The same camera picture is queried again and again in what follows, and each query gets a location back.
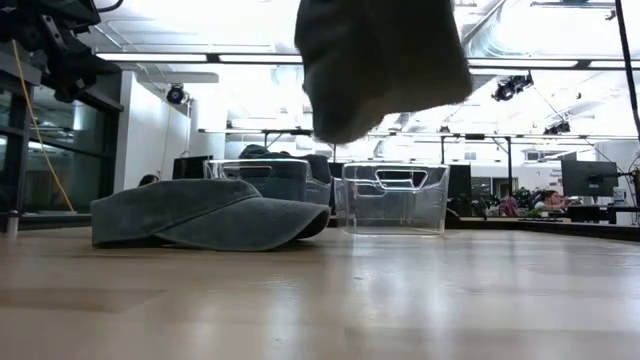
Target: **plastic container handle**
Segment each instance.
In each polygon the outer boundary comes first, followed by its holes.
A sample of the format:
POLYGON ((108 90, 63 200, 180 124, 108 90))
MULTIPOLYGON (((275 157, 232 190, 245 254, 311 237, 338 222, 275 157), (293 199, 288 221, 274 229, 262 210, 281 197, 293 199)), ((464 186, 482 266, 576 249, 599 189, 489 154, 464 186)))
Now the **plastic container handle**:
POLYGON ((425 170, 405 170, 405 169, 394 169, 394 168, 388 168, 388 169, 378 169, 375 172, 376 175, 376 180, 378 181, 378 184, 380 185, 381 188, 383 188, 384 190, 392 190, 392 191, 414 191, 416 189, 421 189, 422 186, 424 186, 424 183, 427 181, 427 178, 429 177, 429 174, 427 174, 427 172, 425 170), (424 178, 422 178, 422 181, 420 182, 420 184, 418 184, 418 186, 414 186, 413 185, 413 178, 409 178, 409 179, 392 179, 392 180, 385 180, 385 179, 380 179, 380 173, 385 173, 385 172, 402 172, 402 173, 410 173, 410 174, 416 174, 416 173, 421 173, 424 174, 424 178), (409 181, 411 182, 411 186, 386 186, 385 183, 399 183, 399 182, 406 182, 409 181))

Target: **wooden table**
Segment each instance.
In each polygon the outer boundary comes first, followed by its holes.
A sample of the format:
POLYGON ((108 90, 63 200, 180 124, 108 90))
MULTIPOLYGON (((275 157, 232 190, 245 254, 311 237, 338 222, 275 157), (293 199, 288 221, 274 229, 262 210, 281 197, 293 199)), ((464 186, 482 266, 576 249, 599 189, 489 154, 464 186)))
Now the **wooden table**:
POLYGON ((640 248, 327 230, 268 253, 0 240, 3 360, 638 359, 640 248))

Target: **gray cloth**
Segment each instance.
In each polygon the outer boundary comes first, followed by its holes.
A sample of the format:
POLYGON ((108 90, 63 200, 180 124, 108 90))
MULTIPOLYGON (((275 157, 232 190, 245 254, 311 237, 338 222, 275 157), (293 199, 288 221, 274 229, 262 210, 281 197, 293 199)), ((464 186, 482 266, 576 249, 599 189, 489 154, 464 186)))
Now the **gray cloth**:
POLYGON ((91 203, 96 247, 161 244, 220 251, 265 251, 320 233, 327 206, 263 198, 250 184, 182 179, 91 203))
POLYGON ((327 143, 365 136, 387 114, 471 93, 450 0, 302 0, 295 44, 313 132, 327 143))

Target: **yellow cable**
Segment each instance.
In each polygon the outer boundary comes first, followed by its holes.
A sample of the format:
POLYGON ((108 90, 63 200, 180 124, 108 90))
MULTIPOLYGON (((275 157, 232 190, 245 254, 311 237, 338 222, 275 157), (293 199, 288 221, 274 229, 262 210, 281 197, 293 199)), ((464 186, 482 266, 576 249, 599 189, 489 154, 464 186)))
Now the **yellow cable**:
MULTIPOLYGON (((49 171, 51 175, 53 175, 53 179, 56 181, 56 185, 58 185, 58 189, 62 193, 64 197, 64 201, 67 203, 67 207, 69 207, 69 211, 75 212, 73 209, 73 205, 71 205, 71 201, 69 201, 69 197, 67 196, 67 192, 64 191, 62 184, 60 183, 60 179, 58 179, 58 175, 56 171, 53 169, 53 165, 51 164, 51 160, 49 159, 49 154, 47 154, 47 150, 44 147, 44 142, 42 141, 42 136, 40 135, 40 128, 38 127, 38 122, 36 121, 36 117, 33 114, 33 107, 31 106, 31 98, 29 96, 29 91, 27 91, 27 84, 24 81, 24 74, 22 73, 22 64, 20 63, 20 54, 18 52, 18 43, 15 40, 12 40, 13 43, 13 53, 16 57, 16 65, 18 66, 18 73, 20 74, 20 83, 22 84, 22 91, 24 92, 24 99, 27 101, 27 108, 29 109, 29 116, 31 116, 31 121, 33 122, 33 127, 36 129, 36 136, 38 137, 38 141, 40 142, 40 148, 42 149, 42 153, 44 154, 44 158, 47 161, 47 165, 49 166, 49 171)), ((29 141, 29 133, 24 134, 24 141, 29 141)))

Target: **black cable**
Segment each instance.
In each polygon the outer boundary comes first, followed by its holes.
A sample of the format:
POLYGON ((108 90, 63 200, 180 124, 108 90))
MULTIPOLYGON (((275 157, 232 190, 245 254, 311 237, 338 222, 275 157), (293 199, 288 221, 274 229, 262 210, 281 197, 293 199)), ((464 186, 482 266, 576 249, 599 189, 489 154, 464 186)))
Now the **black cable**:
POLYGON ((98 8, 98 12, 99 13, 104 13, 104 12, 109 12, 109 11, 114 11, 117 10, 120 6, 122 6, 122 3, 124 2, 124 0, 118 0, 116 1, 115 4, 111 5, 111 6, 107 6, 107 7, 103 7, 103 8, 98 8))
POLYGON ((618 28, 620 29, 620 42, 622 44, 622 56, 624 57, 624 69, 627 75, 627 84, 629 85, 629 98, 631 100, 631 112, 633 120, 636 124, 638 132, 638 141, 640 141, 640 116, 638 115, 638 95, 636 94, 636 83, 633 79, 633 66, 631 64, 631 51, 629 51, 629 40, 627 39, 627 25, 624 21, 622 12, 622 0, 615 0, 616 18, 618 19, 618 28))

